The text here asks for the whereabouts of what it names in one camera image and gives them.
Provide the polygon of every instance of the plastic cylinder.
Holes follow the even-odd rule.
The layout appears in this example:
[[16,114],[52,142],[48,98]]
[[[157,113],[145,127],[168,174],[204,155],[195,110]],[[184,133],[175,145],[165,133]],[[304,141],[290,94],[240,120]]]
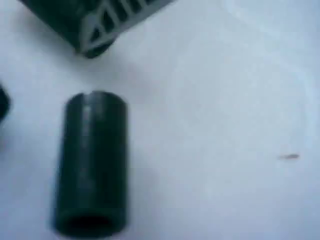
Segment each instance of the plastic cylinder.
[[53,213],[62,235],[109,237],[126,226],[127,115],[112,93],[82,93],[67,103]]

